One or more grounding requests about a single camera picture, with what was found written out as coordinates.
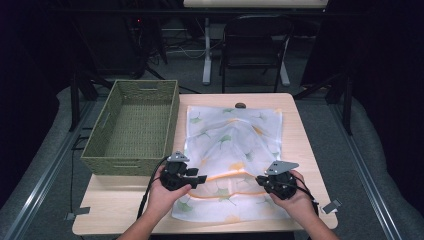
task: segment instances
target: table leg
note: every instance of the table leg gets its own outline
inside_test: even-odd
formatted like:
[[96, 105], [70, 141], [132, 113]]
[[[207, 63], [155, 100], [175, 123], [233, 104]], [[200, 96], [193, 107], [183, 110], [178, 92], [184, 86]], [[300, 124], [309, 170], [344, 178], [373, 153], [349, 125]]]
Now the table leg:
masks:
[[205, 19], [205, 67], [203, 68], [203, 85], [211, 84], [211, 43], [210, 43], [210, 25], [209, 18]]
[[287, 75], [286, 66], [284, 65], [284, 57], [286, 56], [286, 50], [287, 50], [288, 44], [289, 44], [289, 40], [287, 40], [287, 42], [286, 42], [286, 46], [285, 46], [285, 50], [284, 50], [284, 56], [283, 56], [283, 64], [281, 65], [281, 69], [280, 69], [281, 83], [283, 84], [284, 87], [290, 86], [289, 76]]

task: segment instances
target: chair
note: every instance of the chair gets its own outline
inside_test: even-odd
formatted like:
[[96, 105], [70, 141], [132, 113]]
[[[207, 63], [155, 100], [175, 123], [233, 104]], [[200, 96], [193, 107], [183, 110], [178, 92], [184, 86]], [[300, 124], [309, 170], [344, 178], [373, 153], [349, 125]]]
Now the chair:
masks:
[[274, 92], [277, 92], [285, 46], [293, 24], [281, 15], [243, 15], [230, 20], [224, 28], [221, 65], [222, 93], [225, 93], [225, 70], [277, 69]]

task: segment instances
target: wire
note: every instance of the wire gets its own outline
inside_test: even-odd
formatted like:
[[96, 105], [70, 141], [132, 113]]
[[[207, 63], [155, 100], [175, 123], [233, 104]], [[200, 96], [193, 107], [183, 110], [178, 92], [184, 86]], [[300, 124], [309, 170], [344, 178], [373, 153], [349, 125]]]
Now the wire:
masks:
[[294, 178], [296, 178], [297, 180], [299, 180], [302, 184], [303, 184], [303, 186], [305, 186], [305, 188], [306, 188], [306, 190], [308, 191], [308, 192], [311, 192], [310, 190], [309, 190], [309, 188], [306, 186], [306, 184], [305, 184], [305, 182], [302, 180], [302, 179], [300, 179], [300, 178], [298, 178], [298, 177], [296, 177], [296, 176], [293, 176]]
[[[172, 52], [166, 52], [166, 54], [170, 53], [184, 53], [187, 57], [192, 58], [192, 59], [196, 59], [196, 58], [200, 58], [201, 56], [205, 55], [205, 50], [185, 50], [182, 47], [177, 47], [179, 49], [181, 49], [181, 51], [172, 51]], [[198, 55], [198, 56], [190, 56], [189, 54], [187, 54], [187, 52], [202, 52], [202, 54]]]
[[159, 53], [155, 53], [154, 56], [149, 57], [149, 62], [151, 64], [153, 64], [153, 65], [158, 66], [159, 65], [159, 61], [160, 61], [159, 56], [160, 56]]
[[280, 184], [282, 184], [282, 185], [284, 185], [284, 186], [287, 186], [287, 187], [291, 187], [291, 188], [295, 188], [295, 189], [298, 189], [298, 190], [300, 190], [300, 191], [302, 191], [302, 192], [304, 192], [304, 193], [306, 193], [306, 195], [308, 195], [309, 196], [309, 198], [311, 198], [311, 203], [312, 203], [312, 207], [314, 208], [314, 211], [315, 211], [315, 214], [317, 215], [317, 216], [319, 216], [319, 212], [318, 212], [318, 202], [315, 200], [315, 198], [314, 198], [314, 196], [312, 196], [312, 194], [311, 194], [311, 192], [309, 191], [309, 189], [308, 189], [308, 187], [305, 185], [305, 183], [302, 181], [302, 180], [300, 180], [299, 178], [297, 178], [297, 177], [295, 177], [297, 180], [299, 180], [300, 182], [302, 182], [303, 183], [303, 186], [305, 186], [305, 188], [307, 189], [307, 190], [305, 190], [305, 189], [303, 189], [303, 188], [301, 188], [301, 187], [299, 187], [299, 186], [295, 186], [295, 185], [291, 185], [291, 184], [288, 184], [288, 183], [282, 183], [282, 182], [278, 182], [278, 183], [280, 183]]
[[211, 47], [211, 49], [214, 49], [216, 46], [218, 46], [219, 44], [221, 44], [223, 42], [223, 40], [221, 39], [221, 40], [219, 40], [215, 45], [213, 45], [212, 47]]
[[178, 35], [180, 35], [181, 33], [184, 33], [184, 37], [187, 39], [187, 29], [162, 29], [162, 31], [176, 31], [177, 33], [172, 36], [172, 37], [168, 37], [168, 38], [178, 38]]
[[190, 46], [190, 45], [194, 45], [194, 44], [198, 44], [198, 45], [201, 45], [201, 46], [203, 46], [204, 45], [204, 43], [203, 43], [203, 41], [199, 41], [199, 40], [197, 40], [197, 39], [192, 39], [192, 38], [187, 38], [187, 39], [184, 39], [183, 41], [180, 41], [180, 42], [174, 42], [172, 45], [178, 45], [178, 46]]
[[200, 28], [200, 31], [202, 31], [202, 33], [203, 33], [203, 36], [205, 36], [206, 34], [205, 34], [205, 31], [203, 31], [203, 28], [202, 28], [202, 25], [200, 25], [200, 23], [199, 23], [199, 20], [196, 18], [196, 22], [197, 22], [197, 25], [199, 26], [199, 28]]
[[155, 177], [155, 174], [159, 168], [160, 165], [162, 165], [162, 163], [168, 159], [168, 156], [164, 157], [155, 167], [155, 169], [153, 170], [152, 176], [150, 177], [149, 183], [147, 184], [147, 188], [146, 188], [146, 192], [144, 193], [143, 199], [141, 200], [140, 203], [140, 208], [138, 209], [138, 213], [137, 213], [137, 219], [139, 217], [141, 217], [141, 215], [143, 214], [143, 210], [144, 210], [144, 205], [146, 205], [147, 202], [147, 195], [149, 194], [150, 188], [152, 187], [152, 183], [154, 181], [156, 181], [159, 178], [153, 179]]

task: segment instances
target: wooden table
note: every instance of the wooden table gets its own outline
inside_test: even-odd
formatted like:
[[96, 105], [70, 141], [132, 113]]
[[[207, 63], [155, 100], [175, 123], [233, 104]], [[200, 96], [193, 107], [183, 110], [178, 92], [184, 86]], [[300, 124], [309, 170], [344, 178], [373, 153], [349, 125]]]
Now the wooden table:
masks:
[[[183, 150], [187, 106], [234, 107], [243, 102], [248, 108], [281, 108], [283, 112], [282, 160], [297, 162], [314, 197], [321, 206], [330, 199], [318, 169], [302, 121], [291, 95], [274, 94], [189, 94], [180, 95], [174, 151]], [[148, 177], [92, 175], [81, 208], [90, 207], [89, 214], [78, 215], [73, 225], [77, 235], [123, 233], [135, 220]], [[334, 213], [320, 213], [330, 228], [337, 226]], [[233, 224], [192, 223], [171, 217], [168, 213], [153, 230], [153, 234], [236, 233], [292, 231], [302, 229], [292, 219], [250, 221]]]

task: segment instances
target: basket handle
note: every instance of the basket handle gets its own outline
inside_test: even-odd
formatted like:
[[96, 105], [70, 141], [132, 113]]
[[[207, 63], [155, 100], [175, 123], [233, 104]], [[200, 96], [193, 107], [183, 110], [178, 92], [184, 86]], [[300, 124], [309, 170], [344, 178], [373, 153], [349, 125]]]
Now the basket handle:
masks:
[[150, 91], [157, 91], [158, 90], [158, 82], [157, 81], [142, 81], [138, 82], [137, 86], [140, 90], [150, 90]]

